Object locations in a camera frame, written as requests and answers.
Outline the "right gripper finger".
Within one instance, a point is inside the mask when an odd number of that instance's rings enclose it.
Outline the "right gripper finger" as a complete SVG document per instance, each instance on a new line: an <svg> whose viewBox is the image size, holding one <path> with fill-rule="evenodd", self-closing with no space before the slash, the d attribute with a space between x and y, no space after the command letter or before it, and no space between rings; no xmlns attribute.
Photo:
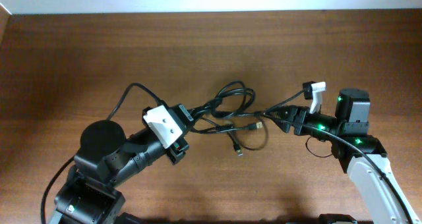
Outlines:
<svg viewBox="0 0 422 224"><path fill-rule="evenodd" d="M291 112L291 108L290 106L282 106L282 107L278 107L275 108L274 110L272 110L271 112L269 112L268 114L271 117L275 117L275 118L288 118Z"/></svg>
<svg viewBox="0 0 422 224"><path fill-rule="evenodd" d="M270 113L270 114L264 114L264 117L273 121L280 128L281 131L289 132L291 128L291 125L289 124L289 122L291 122L291 119L288 114Z"/></svg>

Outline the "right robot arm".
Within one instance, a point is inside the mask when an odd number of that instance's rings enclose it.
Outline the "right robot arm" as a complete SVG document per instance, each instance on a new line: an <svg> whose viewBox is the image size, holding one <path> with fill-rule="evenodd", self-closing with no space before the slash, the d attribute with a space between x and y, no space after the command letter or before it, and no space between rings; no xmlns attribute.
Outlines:
<svg viewBox="0 0 422 224"><path fill-rule="evenodd" d="M285 133L329 141L332 155L358 189L373 223L420 223L395 179L387 151L368 133L370 106L368 92L344 88L334 116L296 105L278 105L263 115Z"/></svg>

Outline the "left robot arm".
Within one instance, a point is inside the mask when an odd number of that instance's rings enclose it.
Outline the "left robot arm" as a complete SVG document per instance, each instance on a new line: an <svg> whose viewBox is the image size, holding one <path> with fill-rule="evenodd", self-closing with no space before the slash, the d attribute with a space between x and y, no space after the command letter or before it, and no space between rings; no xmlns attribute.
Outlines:
<svg viewBox="0 0 422 224"><path fill-rule="evenodd" d="M111 119L86 127L79 150L67 161L67 181L55 197L54 212L42 223L142 223L121 211L125 197L117 187L163 156L172 164L184 158L185 135L202 115L181 104L159 105L144 110L146 127L130 136Z"/></svg>

